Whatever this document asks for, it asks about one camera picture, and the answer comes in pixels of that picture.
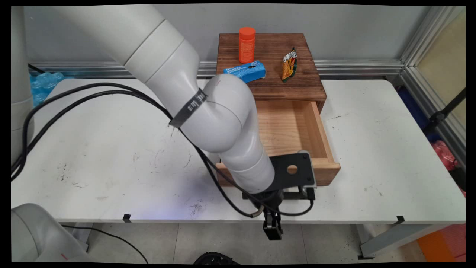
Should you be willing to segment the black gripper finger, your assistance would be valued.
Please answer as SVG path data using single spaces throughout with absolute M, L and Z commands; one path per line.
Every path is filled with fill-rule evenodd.
M 281 215 L 279 212 L 273 212 L 273 240 L 281 240 L 283 232 L 281 227 Z
M 273 217 L 272 213 L 268 210 L 263 211 L 264 222 L 263 222 L 263 230 L 266 234 L 268 239 L 274 238 L 274 227 L 273 227 Z

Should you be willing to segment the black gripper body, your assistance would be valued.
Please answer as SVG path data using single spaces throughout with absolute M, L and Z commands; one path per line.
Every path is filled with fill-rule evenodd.
M 254 197 L 256 200 L 259 200 L 259 202 L 257 202 L 253 198 L 250 199 L 247 195 L 247 199 L 252 202 L 255 208 L 257 208 L 257 212 L 252 213 L 252 215 L 260 215 L 262 212 L 270 212 L 273 214 L 276 213 L 278 215 L 280 214 L 279 205 L 284 200 L 283 189 L 251 194 L 251 196 Z

